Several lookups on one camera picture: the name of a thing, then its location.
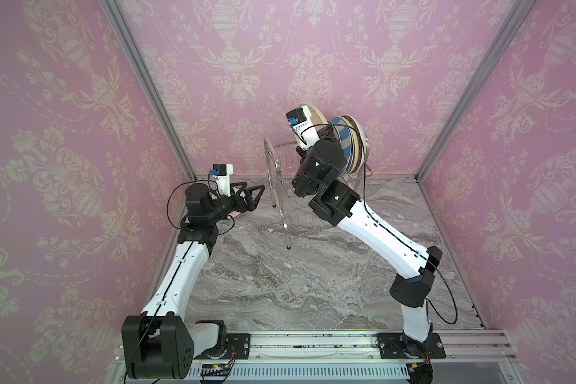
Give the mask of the steel two-tier dish rack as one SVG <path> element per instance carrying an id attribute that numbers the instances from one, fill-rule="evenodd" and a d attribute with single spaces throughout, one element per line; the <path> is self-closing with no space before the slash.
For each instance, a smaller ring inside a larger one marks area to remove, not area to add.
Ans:
<path id="1" fill-rule="evenodd" d="M 366 172 L 365 151 L 348 139 L 320 139 L 302 149 L 299 139 L 264 141 L 272 206 L 278 210 L 286 249 L 296 238 L 331 228 L 358 198 L 358 180 Z"/>

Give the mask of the beige plain plate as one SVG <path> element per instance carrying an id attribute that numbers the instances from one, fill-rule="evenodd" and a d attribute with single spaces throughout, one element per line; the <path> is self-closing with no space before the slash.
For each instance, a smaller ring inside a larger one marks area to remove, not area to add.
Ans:
<path id="1" fill-rule="evenodd" d="M 300 147 L 303 150 L 312 147 L 320 139 L 319 131 L 323 129 L 327 123 L 326 117 L 320 109 L 310 104 L 301 103 L 299 107 L 302 108 L 305 120 L 299 123 L 295 130 L 299 137 Z"/>

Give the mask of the blue striped plate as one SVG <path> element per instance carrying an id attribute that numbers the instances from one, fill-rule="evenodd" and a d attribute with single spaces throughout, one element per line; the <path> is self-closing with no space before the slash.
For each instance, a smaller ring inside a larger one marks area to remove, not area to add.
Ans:
<path id="1" fill-rule="evenodd" d="M 339 176 L 342 177 L 350 172 L 354 162 L 355 140 L 353 139 L 353 133 L 355 132 L 355 128 L 353 128 L 344 117 L 332 118 L 331 124 L 334 126 L 336 136 L 341 144 L 343 156 L 346 160 L 345 166 L 339 173 Z"/>

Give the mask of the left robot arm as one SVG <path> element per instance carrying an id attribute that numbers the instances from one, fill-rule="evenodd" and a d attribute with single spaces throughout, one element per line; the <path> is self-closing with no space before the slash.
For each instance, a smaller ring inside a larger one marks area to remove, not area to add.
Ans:
<path id="1" fill-rule="evenodd" d="M 246 182 L 215 187 L 187 182 L 186 214 L 177 225 L 177 245 L 171 265 L 150 302 L 138 315 L 126 317 L 121 333 L 128 380 L 185 379 L 193 361 L 210 358 L 213 376 L 227 376 L 236 359 L 222 320 L 185 324 L 186 309 L 198 275 L 209 261 L 218 237 L 218 225 L 234 213 L 254 211 L 264 185 Z"/>

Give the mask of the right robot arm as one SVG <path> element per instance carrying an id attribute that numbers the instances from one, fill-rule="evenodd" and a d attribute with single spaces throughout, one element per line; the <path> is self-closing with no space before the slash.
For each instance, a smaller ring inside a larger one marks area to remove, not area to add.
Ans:
<path id="1" fill-rule="evenodd" d="M 363 196 L 339 180 L 347 164 L 338 142 L 321 139 L 307 149 L 296 148 L 299 168 L 292 180 L 294 194 L 312 197 L 308 206 L 321 220 L 365 243 L 395 269 L 391 297 L 401 305 L 400 345 L 410 357 L 431 355 L 433 325 L 427 299 L 443 253 L 406 237 L 374 213 Z"/>

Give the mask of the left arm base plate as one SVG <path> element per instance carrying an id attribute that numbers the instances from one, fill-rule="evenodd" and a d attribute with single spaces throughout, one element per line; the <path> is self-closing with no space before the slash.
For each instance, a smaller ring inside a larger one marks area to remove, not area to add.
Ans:
<path id="1" fill-rule="evenodd" d="M 249 333 L 229 333 L 220 336 L 216 345 L 203 350 L 195 356 L 195 360 L 248 360 L 251 352 L 251 336 Z"/>

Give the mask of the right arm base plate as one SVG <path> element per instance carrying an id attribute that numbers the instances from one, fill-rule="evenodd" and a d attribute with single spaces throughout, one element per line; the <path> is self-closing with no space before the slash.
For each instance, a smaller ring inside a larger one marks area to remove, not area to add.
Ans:
<path id="1" fill-rule="evenodd" d="M 382 359 L 445 359 L 446 351 L 440 335 L 432 333 L 425 342 L 418 342 L 403 332 L 378 333 L 375 345 Z"/>

